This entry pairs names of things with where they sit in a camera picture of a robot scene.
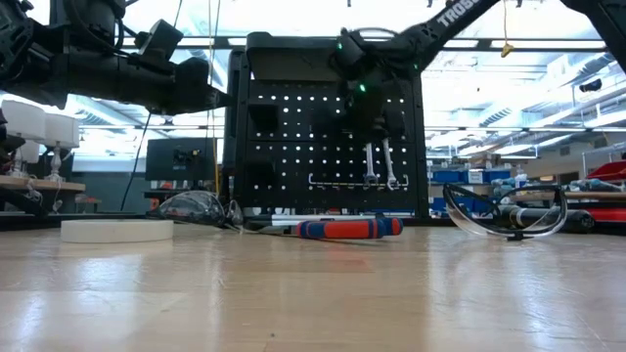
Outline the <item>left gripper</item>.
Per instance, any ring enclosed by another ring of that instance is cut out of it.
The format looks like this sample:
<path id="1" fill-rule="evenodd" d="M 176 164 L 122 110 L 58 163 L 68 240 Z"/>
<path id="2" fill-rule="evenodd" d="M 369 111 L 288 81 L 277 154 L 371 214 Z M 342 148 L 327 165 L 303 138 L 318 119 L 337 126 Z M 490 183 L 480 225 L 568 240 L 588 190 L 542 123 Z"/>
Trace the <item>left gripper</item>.
<path id="1" fill-rule="evenodd" d="M 119 62 L 114 97 L 166 115 L 227 108 L 233 98 L 208 84 L 209 64 L 190 58 L 180 64 L 131 54 Z"/>

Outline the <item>silver combination wrench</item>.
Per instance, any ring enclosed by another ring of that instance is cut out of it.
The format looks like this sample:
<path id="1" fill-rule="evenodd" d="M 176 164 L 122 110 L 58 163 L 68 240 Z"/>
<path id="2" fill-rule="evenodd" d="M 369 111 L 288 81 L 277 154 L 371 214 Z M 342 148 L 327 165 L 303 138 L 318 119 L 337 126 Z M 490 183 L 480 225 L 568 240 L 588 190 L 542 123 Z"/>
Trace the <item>silver combination wrench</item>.
<path id="1" fill-rule="evenodd" d="M 378 181 L 378 176 L 374 172 L 373 145 L 371 143 L 367 143 L 365 145 L 365 151 L 367 171 L 364 176 L 364 183 L 367 187 L 370 187 Z"/>
<path id="2" fill-rule="evenodd" d="M 393 162 L 391 158 L 391 150 L 389 145 L 389 139 L 385 138 L 382 141 L 383 153 L 385 158 L 385 165 L 387 171 L 387 181 L 386 186 L 391 190 L 395 191 L 399 187 L 398 180 L 395 177 L 393 172 Z"/>

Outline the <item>red and blue handled pliers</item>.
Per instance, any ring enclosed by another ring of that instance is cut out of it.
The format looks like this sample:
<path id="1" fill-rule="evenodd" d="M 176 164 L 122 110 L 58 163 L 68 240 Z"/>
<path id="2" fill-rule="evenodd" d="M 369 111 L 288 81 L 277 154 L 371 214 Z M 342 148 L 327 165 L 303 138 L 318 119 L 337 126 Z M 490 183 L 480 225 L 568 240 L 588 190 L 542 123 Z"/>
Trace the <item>red and blue handled pliers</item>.
<path id="1" fill-rule="evenodd" d="M 295 233 L 310 240 L 377 240 L 399 236 L 404 223 L 399 218 L 377 218 L 344 221 L 303 221 Z"/>

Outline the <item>clear safety glasses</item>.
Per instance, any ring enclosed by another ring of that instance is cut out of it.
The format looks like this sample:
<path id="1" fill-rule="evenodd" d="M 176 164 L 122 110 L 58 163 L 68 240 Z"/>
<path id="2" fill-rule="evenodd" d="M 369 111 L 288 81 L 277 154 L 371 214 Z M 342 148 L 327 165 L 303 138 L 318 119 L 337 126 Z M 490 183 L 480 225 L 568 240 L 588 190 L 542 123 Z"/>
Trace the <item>clear safety glasses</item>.
<path id="1" fill-rule="evenodd" d="M 223 203 L 209 191 L 188 191 L 166 200 L 152 212 L 157 218 L 183 223 L 227 227 L 244 223 L 241 208 L 235 200 Z"/>
<path id="2" fill-rule="evenodd" d="M 508 213 L 505 213 L 507 206 L 503 204 L 503 200 L 513 196 L 531 196 L 532 194 L 547 196 L 552 201 L 552 206 L 546 210 L 541 210 L 539 217 L 530 220 L 529 225 L 519 225 L 517 214 L 520 211 L 524 214 L 527 208 L 514 206 L 513 210 L 510 208 Z M 493 222 L 483 222 L 473 217 L 459 203 L 459 196 L 484 202 L 487 205 L 487 210 L 483 215 L 491 214 Z M 567 219 L 567 198 L 565 191 L 560 186 L 541 185 L 511 189 L 495 201 L 490 201 L 488 198 L 460 186 L 445 184 L 443 197 L 449 217 L 461 230 L 472 235 L 505 238 L 509 242 L 520 242 L 553 235 L 564 226 Z"/>

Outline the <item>white tape roll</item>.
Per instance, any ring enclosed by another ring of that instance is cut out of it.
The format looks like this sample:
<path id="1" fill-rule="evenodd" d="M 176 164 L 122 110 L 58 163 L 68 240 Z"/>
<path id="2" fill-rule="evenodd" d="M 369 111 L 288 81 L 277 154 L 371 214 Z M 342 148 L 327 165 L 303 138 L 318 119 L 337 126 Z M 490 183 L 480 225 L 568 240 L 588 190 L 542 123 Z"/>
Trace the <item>white tape roll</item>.
<path id="1" fill-rule="evenodd" d="M 65 220 L 61 240 L 70 243 L 123 243 L 171 240 L 172 220 L 102 219 Z"/>

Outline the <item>black pegboard tool cart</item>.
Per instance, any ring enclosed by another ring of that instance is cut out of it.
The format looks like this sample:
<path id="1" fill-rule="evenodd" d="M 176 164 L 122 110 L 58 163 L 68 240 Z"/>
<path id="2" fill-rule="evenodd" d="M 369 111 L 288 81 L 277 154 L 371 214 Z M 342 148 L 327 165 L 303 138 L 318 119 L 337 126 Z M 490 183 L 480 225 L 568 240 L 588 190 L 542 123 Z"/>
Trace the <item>black pegboard tool cart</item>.
<path id="1" fill-rule="evenodd" d="M 422 78 L 403 84 L 403 98 L 390 104 L 405 113 L 406 133 L 390 138 L 393 172 L 398 181 L 408 175 L 408 188 L 315 187 L 315 181 L 364 182 L 365 143 L 346 127 L 345 102 L 339 78 L 329 67 L 336 38 L 280 37 L 253 32 L 240 57 L 236 89 L 234 199 L 244 208 L 291 208 L 361 211 L 406 211 L 428 214 L 425 122 Z M 272 103 L 279 107 L 274 133 L 253 133 L 248 107 Z M 373 145 L 374 172 L 387 181 L 382 140 Z M 271 160 L 275 181 L 252 186 L 246 163 Z"/>

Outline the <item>black computer monitor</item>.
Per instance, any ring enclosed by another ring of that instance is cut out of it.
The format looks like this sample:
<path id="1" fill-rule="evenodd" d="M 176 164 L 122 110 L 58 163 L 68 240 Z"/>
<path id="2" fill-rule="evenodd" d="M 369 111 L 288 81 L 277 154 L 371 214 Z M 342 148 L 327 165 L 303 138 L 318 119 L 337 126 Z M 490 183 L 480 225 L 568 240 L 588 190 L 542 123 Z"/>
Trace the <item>black computer monitor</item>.
<path id="1" fill-rule="evenodd" d="M 150 140 L 146 155 L 148 181 L 213 181 L 211 138 Z"/>

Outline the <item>wide blue storage bin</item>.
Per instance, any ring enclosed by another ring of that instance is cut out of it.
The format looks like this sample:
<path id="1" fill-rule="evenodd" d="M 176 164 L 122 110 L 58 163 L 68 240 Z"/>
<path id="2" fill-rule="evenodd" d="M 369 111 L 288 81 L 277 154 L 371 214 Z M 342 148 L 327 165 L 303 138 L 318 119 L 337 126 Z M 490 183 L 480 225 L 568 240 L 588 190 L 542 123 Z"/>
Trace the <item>wide blue storage bin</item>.
<path id="1" fill-rule="evenodd" d="M 485 212 L 488 210 L 489 205 L 495 200 L 495 198 L 488 198 L 487 200 L 481 200 L 478 198 L 457 197 L 456 201 L 459 205 L 464 206 L 469 212 Z M 434 198 L 433 202 L 429 205 L 429 208 L 433 211 L 445 211 L 446 203 L 444 198 Z"/>

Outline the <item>white table lamp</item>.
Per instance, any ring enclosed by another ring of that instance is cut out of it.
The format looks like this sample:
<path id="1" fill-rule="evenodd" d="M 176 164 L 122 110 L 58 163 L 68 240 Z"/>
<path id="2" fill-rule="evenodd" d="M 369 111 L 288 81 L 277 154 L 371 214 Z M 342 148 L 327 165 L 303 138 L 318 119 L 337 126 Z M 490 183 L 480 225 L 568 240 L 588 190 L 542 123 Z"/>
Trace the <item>white table lamp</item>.
<path id="1" fill-rule="evenodd" d="M 62 183 L 65 179 L 60 175 L 61 150 L 79 147 L 79 122 L 73 117 L 56 113 L 48 113 L 45 122 L 45 139 L 42 144 L 53 148 L 51 173 L 46 179 L 51 182 Z"/>
<path id="2" fill-rule="evenodd" d="M 24 139 L 17 148 L 9 175 L 28 178 L 27 165 L 39 160 L 39 142 L 46 136 L 46 112 L 37 106 L 4 100 L 1 105 L 7 119 L 8 135 Z"/>

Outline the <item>wooden workbench with clutter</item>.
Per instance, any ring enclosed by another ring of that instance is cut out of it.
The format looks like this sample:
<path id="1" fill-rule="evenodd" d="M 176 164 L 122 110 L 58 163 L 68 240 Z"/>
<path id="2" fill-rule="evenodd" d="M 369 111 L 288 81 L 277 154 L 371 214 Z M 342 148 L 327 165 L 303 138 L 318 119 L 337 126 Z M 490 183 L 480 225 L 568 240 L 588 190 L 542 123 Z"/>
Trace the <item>wooden workbench with clutter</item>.
<path id="1" fill-rule="evenodd" d="M 552 200 L 556 197 L 555 192 L 545 193 L 528 193 L 525 195 L 510 196 L 514 201 L 539 201 Z M 606 201 L 626 201 L 626 193 L 609 193 L 609 192 L 565 192 L 563 195 L 566 199 L 594 199 Z"/>

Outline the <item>black cylinder with white band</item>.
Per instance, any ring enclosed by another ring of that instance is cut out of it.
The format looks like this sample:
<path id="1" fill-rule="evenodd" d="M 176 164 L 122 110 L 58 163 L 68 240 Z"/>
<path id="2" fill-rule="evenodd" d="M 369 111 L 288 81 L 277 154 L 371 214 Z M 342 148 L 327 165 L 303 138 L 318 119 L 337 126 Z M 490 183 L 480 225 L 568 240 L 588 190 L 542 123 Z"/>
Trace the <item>black cylinder with white band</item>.
<path id="1" fill-rule="evenodd" d="M 513 229 L 539 230 L 559 222 L 560 207 L 523 208 L 517 205 L 501 205 L 499 213 L 493 218 L 497 225 Z M 566 233 L 588 233 L 595 225 L 595 219 L 586 210 L 567 210 L 563 226 L 559 229 Z"/>

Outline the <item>red storage bin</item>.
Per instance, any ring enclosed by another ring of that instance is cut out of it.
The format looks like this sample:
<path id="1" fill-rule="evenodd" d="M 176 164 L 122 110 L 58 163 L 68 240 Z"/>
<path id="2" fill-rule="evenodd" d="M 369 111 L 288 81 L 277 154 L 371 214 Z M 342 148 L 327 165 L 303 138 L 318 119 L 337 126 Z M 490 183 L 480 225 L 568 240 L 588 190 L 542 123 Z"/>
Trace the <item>red storage bin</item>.
<path id="1" fill-rule="evenodd" d="M 626 160 L 606 163 L 589 173 L 586 178 L 605 182 L 626 180 Z"/>

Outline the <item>red plastic tray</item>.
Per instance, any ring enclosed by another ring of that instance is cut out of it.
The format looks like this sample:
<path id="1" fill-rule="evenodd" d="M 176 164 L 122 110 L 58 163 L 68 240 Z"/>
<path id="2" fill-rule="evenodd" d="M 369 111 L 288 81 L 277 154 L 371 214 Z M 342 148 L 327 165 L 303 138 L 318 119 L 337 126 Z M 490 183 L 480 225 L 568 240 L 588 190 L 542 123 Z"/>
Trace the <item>red plastic tray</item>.
<path id="1" fill-rule="evenodd" d="M 626 223 L 626 208 L 587 208 L 596 222 Z"/>

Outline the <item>metal pegboard hook rail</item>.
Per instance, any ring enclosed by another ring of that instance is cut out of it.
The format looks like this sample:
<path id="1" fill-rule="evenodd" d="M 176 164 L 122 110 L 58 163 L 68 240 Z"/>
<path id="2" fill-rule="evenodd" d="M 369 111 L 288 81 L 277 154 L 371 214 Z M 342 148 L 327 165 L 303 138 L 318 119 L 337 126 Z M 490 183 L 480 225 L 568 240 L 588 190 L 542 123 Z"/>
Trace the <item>metal pegboard hook rail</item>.
<path id="1" fill-rule="evenodd" d="M 313 174 L 310 173 L 308 175 L 307 178 L 308 184 L 310 186 L 315 186 L 315 187 L 333 187 L 333 188 L 340 188 L 340 187 L 347 187 L 347 188 L 386 188 L 387 184 L 386 182 L 378 182 L 378 183 L 364 183 L 364 182 L 342 182 L 342 181 L 336 181 L 336 182 L 325 182 L 325 181 L 315 181 L 313 179 Z M 400 181 L 398 181 L 397 184 L 398 187 L 400 188 L 408 188 L 409 186 L 409 177 L 408 175 L 403 175 L 402 179 Z"/>

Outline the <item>black overhead frame beam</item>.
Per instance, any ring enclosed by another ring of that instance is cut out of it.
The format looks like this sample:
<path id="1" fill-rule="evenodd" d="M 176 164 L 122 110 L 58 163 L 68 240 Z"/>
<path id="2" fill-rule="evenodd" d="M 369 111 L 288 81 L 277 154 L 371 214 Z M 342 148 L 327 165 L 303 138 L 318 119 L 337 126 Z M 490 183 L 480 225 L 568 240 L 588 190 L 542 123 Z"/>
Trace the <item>black overhead frame beam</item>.
<path id="1" fill-rule="evenodd" d="M 515 52 L 548 52 L 548 53 L 601 53 L 607 52 L 608 46 L 601 39 L 509 39 Z M 442 51 L 449 52 L 500 52 L 505 45 L 504 38 L 456 38 L 448 41 Z M 192 36 L 184 37 L 177 49 L 211 49 L 227 50 L 244 48 L 244 36 L 218 36 L 216 38 Z"/>

